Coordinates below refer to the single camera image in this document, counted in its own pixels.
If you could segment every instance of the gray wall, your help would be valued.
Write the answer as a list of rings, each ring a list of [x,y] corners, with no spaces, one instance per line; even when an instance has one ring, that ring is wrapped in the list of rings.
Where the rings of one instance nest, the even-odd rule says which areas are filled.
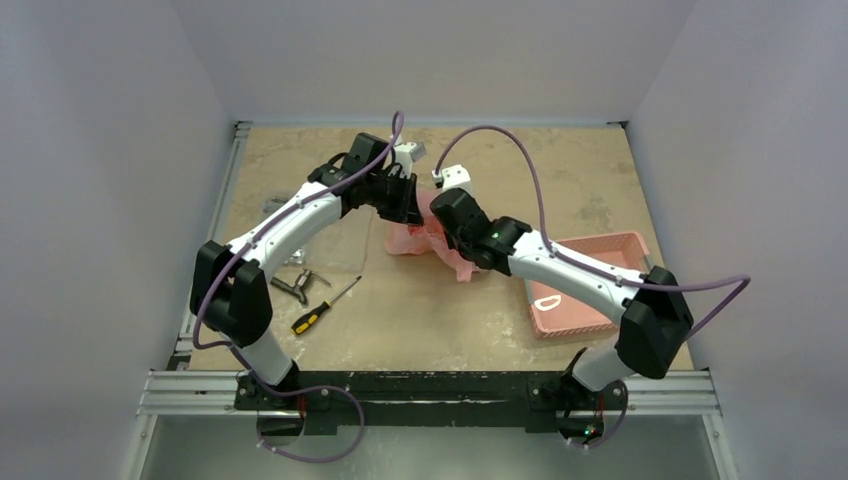
[[[745,478],[848,468],[846,46],[842,0],[700,1],[629,127],[667,263],[754,277],[693,341]]]
[[[117,477],[229,135],[167,2],[0,3],[3,478]]]
[[[238,118],[624,120],[695,0],[173,0]]]

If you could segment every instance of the pink tray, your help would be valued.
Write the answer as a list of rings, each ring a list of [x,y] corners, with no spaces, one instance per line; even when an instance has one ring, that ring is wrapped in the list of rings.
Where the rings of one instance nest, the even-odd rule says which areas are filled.
[[[648,248],[637,232],[569,238],[557,240],[557,243],[617,267],[641,271],[647,271],[650,267]],[[617,328],[600,312],[579,300],[541,283],[525,281],[524,284],[527,287],[533,327],[539,338]]]

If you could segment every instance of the metal tool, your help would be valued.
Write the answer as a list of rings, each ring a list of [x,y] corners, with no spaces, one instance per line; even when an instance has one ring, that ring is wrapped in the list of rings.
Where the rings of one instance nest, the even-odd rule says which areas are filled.
[[[336,303],[336,300],[340,299],[342,295],[353,288],[353,286],[356,285],[356,282],[358,282],[361,278],[362,275],[356,277],[345,288],[343,288],[341,292],[337,293],[335,297],[331,298],[329,301],[321,302],[321,305],[318,305],[303,314],[303,316],[298,318],[297,321],[292,324],[292,332],[294,332],[295,335],[300,335],[301,333],[309,330],[309,327],[314,325],[315,322],[317,322],[318,319],[321,318],[321,316],[324,315],[324,313],[326,313],[334,303]]]
[[[310,270],[308,268],[304,268],[303,272],[301,272],[297,279],[294,281],[294,285],[289,285],[288,283],[280,280],[277,277],[271,278],[271,285],[279,288],[280,290],[288,293],[289,295],[296,298],[301,305],[304,307],[309,305],[309,300],[306,298],[306,292],[304,290],[312,283],[312,277],[321,280],[321,283],[327,285],[328,287],[332,287],[333,285],[321,275],[315,273],[315,271]]]

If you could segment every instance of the pink plastic bag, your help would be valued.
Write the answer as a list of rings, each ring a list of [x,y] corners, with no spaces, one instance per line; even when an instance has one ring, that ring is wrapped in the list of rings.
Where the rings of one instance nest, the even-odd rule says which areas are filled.
[[[457,282],[470,282],[471,274],[479,272],[480,269],[473,263],[465,260],[456,250],[448,248],[445,240],[445,230],[442,224],[430,211],[430,202],[439,192],[430,190],[418,190],[418,209],[424,217],[423,227],[410,227],[393,223],[389,226],[389,235],[386,238],[386,251],[391,255],[421,255],[427,252],[436,252],[445,264],[456,270]]]

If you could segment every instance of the purple hose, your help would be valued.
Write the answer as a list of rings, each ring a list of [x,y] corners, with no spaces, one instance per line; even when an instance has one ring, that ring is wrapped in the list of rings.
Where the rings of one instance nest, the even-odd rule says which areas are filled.
[[[372,160],[371,163],[369,163],[368,165],[365,166],[365,168],[356,172],[355,174],[351,175],[350,177],[347,177],[346,179],[342,180],[341,182],[339,182],[339,183],[337,183],[337,184],[335,184],[331,187],[325,188],[324,190],[321,190],[320,192],[317,192],[317,193],[314,193],[312,195],[307,196],[306,198],[304,198],[301,201],[300,205],[301,206],[307,205],[309,202],[315,200],[316,198],[324,196],[327,193],[335,192],[336,190],[344,188],[344,187],[350,185],[351,183],[357,181],[358,179],[362,178],[362,176],[364,176],[369,171],[374,169],[374,167],[376,167],[380,162],[382,162],[389,155],[389,153],[392,151],[392,147],[394,145],[394,139],[396,139],[398,137],[398,135],[400,135],[402,130],[403,130],[403,112],[398,110],[398,111],[395,112],[394,116],[392,117],[392,137],[389,140],[388,144],[386,145],[386,148],[383,149],[383,151],[380,152],[379,155],[377,155],[377,158]],[[230,270],[233,269],[233,266],[235,266],[235,264],[238,263],[238,261],[244,256],[244,254],[246,254],[247,251],[250,250],[250,248],[252,248],[252,246],[254,244],[256,244],[256,242],[261,240],[262,237],[266,233],[268,233],[269,230],[274,228],[284,218],[291,215],[292,212],[294,212],[298,208],[302,208],[301,206],[298,206],[298,205],[295,204],[295,205],[289,206],[288,208],[281,209],[280,211],[276,212],[274,214],[274,217],[271,219],[271,221],[269,221],[267,224],[265,224],[264,227],[260,228],[256,232],[256,235],[254,235],[253,238],[251,238],[249,242],[245,243],[245,245],[243,247],[241,247],[241,249],[238,252],[236,252],[233,255],[233,257],[224,265],[224,268],[221,269],[221,272],[218,273],[218,276],[215,277],[215,280],[212,281],[212,285],[209,286],[209,290],[206,291],[206,295],[203,296],[203,300],[200,302],[200,308],[197,309],[197,319],[194,322],[194,329],[192,330],[192,335],[191,335],[191,341],[192,341],[192,344],[194,345],[194,348],[196,348],[197,350],[205,350],[207,348],[218,347],[218,346],[232,347],[232,344],[230,342],[225,341],[225,340],[219,340],[219,341],[215,341],[215,342],[211,342],[211,343],[207,343],[207,344],[201,344],[200,343],[200,325],[203,323],[203,318],[206,316],[206,311],[209,309],[209,304],[212,302],[212,297],[213,297],[215,291],[218,290],[218,287],[221,286],[221,283],[223,283],[224,280],[227,278],[227,274],[230,272]],[[233,353],[233,355],[235,355],[235,357],[239,361],[239,363],[241,363],[245,368],[250,369],[250,366],[247,364],[247,362],[244,360],[244,358],[238,353],[238,351],[235,348],[231,348],[230,351]],[[305,394],[305,393],[314,392],[316,390],[323,390],[323,389],[332,390],[334,392],[339,392],[339,393],[345,395],[346,397],[348,397],[350,399],[350,401],[353,402],[354,406],[356,407],[357,412],[359,413],[359,432],[356,434],[356,438],[353,440],[353,442],[351,442],[351,444],[346,449],[344,449],[343,451],[341,451],[341,452],[339,452],[335,455],[330,455],[329,457],[322,457],[322,458],[311,458],[311,457],[304,457],[304,456],[297,455],[297,454],[294,454],[294,453],[289,453],[289,452],[286,452],[286,451],[283,451],[283,450],[279,450],[276,447],[271,447],[270,445],[265,443],[265,440],[262,438],[262,435],[257,428],[256,433],[257,433],[257,435],[259,435],[260,445],[262,445],[263,447],[265,447],[269,451],[276,453],[278,455],[282,455],[282,456],[287,457],[287,458],[291,458],[293,460],[300,461],[300,462],[328,463],[328,462],[334,462],[334,461],[348,455],[350,452],[352,452],[354,449],[356,449],[356,447],[359,445],[359,442],[362,441],[362,436],[365,435],[365,412],[362,410],[362,405],[359,404],[359,401],[357,401],[356,397],[354,397],[350,392],[348,392],[344,389],[341,389],[339,387],[334,387],[332,385],[319,385],[319,386],[315,386],[315,387],[309,387],[309,388],[303,388],[303,389],[300,389],[300,390],[294,390],[294,391],[291,391],[291,392],[278,392],[278,391],[274,390],[273,388],[271,388],[271,386],[268,385],[267,383],[265,383],[261,378],[259,378],[259,376],[256,375],[256,373],[253,372],[252,370],[251,370],[251,375],[256,380],[256,382],[266,392],[268,392],[269,394],[274,395],[276,397],[291,397],[291,396],[302,395],[302,394]]]
[[[585,263],[582,263],[578,260],[567,257],[567,256],[565,256],[565,255],[561,254],[560,252],[553,249],[553,245],[551,244],[551,240],[548,237],[548,231],[547,231],[547,226],[546,226],[546,222],[545,222],[545,203],[544,203],[544,201],[542,201],[542,187],[539,185],[539,176],[536,173],[536,166],[533,165],[533,160],[530,158],[530,153],[527,151],[527,148],[525,148],[524,144],[521,143],[521,140],[519,140],[518,137],[513,135],[512,132],[510,132],[509,130],[503,129],[503,128],[498,127],[496,125],[478,125],[476,127],[471,127],[471,128],[464,130],[462,133],[457,135],[453,140],[451,140],[451,142],[448,144],[448,146],[442,152],[442,155],[439,157],[439,161],[436,162],[435,172],[436,173],[439,172],[439,170],[442,167],[442,163],[445,161],[445,157],[447,157],[448,153],[451,151],[451,149],[454,147],[454,145],[456,145],[456,143],[459,142],[460,139],[462,139],[462,137],[468,135],[469,133],[480,131],[480,130],[493,130],[495,132],[506,135],[510,140],[512,140],[513,143],[515,143],[515,145],[518,147],[518,149],[521,150],[521,154],[524,155],[524,159],[527,161],[527,167],[530,169],[530,176],[533,177],[533,186],[536,189],[536,202],[539,205],[539,230],[542,233],[542,242],[544,242],[545,247],[548,249],[548,252],[553,253],[560,260],[564,261],[565,263],[568,263],[569,265],[575,266],[575,267],[577,267],[581,270],[593,273],[593,274],[595,274],[595,275],[597,275],[601,278],[605,278],[605,279],[610,280],[610,281],[618,281],[618,277],[616,277],[615,275],[613,275],[609,272],[595,268],[591,265],[586,265]],[[722,280],[716,280],[714,282],[701,283],[701,284],[695,284],[695,285],[677,285],[677,286],[653,285],[653,284],[649,284],[649,283],[634,282],[632,280],[627,280],[627,279],[621,279],[620,283],[621,283],[621,285],[626,285],[628,287],[644,288],[645,290],[653,290],[653,291],[657,291],[657,292],[701,292],[701,291],[704,291],[704,290],[714,290],[716,288],[726,287],[728,285],[733,285],[734,283],[738,283],[739,285],[737,285],[736,288],[734,288],[733,291],[731,291],[724,298],[724,300],[719,302],[718,305],[716,305],[715,308],[710,310],[710,312],[706,316],[704,316],[704,318],[700,322],[698,322],[697,324],[695,324],[692,327],[692,329],[689,331],[689,335],[686,337],[686,340],[688,340],[688,339],[692,338],[693,335],[698,333],[699,330],[704,328],[704,326],[706,326],[706,324],[709,323],[713,318],[715,318],[715,316],[718,315],[719,312],[721,312],[724,309],[724,307],[726,307],[731,301],[733,301],[733,299],[736,298],[737,295],[742,293],[742,290],[744,290],[745,287],[747,287],[748,284],[751,283],[751,277],[750,277],[750,275],[734,275],[732,277],[728,277],[728,278],[725,278],[725,279],[722,279]]]

